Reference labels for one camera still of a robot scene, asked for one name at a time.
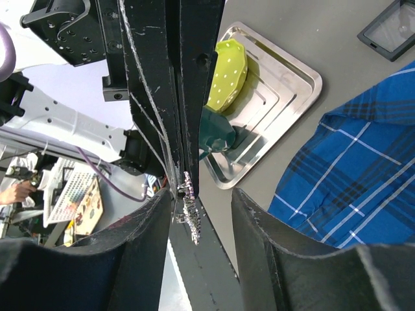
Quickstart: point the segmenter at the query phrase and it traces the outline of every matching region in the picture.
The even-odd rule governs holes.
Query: yellow-green object
[[[245,48],[235,39],[216,44],[218,60],[207,106],[222,112],[241,91],[248,72]]]

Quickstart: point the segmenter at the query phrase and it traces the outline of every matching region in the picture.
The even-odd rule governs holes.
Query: human arm
[[[0,205],[23,202],[26,200],[30,193],[35,191],[36,188],[33,187],[29,181],[17,183],[0,193]]]

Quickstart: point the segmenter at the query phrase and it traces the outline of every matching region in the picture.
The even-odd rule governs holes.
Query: cable
[[[133,196],[131,196],[131,195],[129,195],[128,193],[126,193],[126,192],[124,192],[124,191],[122,191],[120,188],[118,188],[117,186],[115,186],[113,183],[112,183],[112,181],[110,181],[100,170],[99,170],[99,168],[97,168],[96,166],[95,166],[95,164],[93,164],[92,163],[92,161],[89,159],[89,157],[85,154],[85,152],[81,149],[81,148],[79,148],[79,147],[76,147],[77,148],[77,150],[78,150],[78,152],[79,152],[79,154],[84,158],[84,160],[85,160],[85,162],[93,169],[93,171],[95,172],[95,173],[97,173],[97,175],[99,176],[99,177],[101,177],[101,179],[102,180],[104,180],[107,184],[108,184],[108,186],[110,186],[112,189],[114,189],[115,191],[117,191],[119,194],[121,194],[121,195],[123,195],[123,196],[125,196],[126,198],[128,198],[128,199],[130,199],[130,200],[132,200],[132,201],[135,201],[135,202],[139,202],[139,203],[143,203],[145,200],[146,200],[146,198],[147,198],[147,196],[145,196],[144,195],[144,197],[142,198],[142,199],[139,199],[139,198],[135,198],[135,197],[133,197]],[[147,186],[145,186],[145,188],[144,188],[144,193],[146,194],[147,193]]]
[[[38,152],[38,151],[41,151],[41,149],[37,148],[37,149],[33,149],[31,151],[23,152],[22,154],[10,155],[8,157],[4,157],[4,158],[0,159],[0,162],[2,162],[3,160],[12,159],[13,157],[23,157],[23,156],[27,156],[28,154],[31,154],[33,152]]]

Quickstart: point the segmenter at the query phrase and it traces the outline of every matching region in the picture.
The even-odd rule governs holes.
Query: stainless steel tray
[[[234,23],[222,38],[245,46],[248,76],[224,112],[237,129],[237,142],[205,163],[221,189],[235,186],[316,101],[321,76],[260,34]]]

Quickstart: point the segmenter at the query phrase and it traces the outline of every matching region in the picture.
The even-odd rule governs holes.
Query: table surface
[[[312,136],[328,112],[415,59],[415,47],[394,63],[357,39],[357,34],[391,0],[229,0],[219,36],[240,21],[301,60],[323,78],[313,107],[285,134],[237,187],[268,209],[289,161]],[[200,198],[237,270],[231,226],[231,190],[220,190],[205,164],[200,166]]]

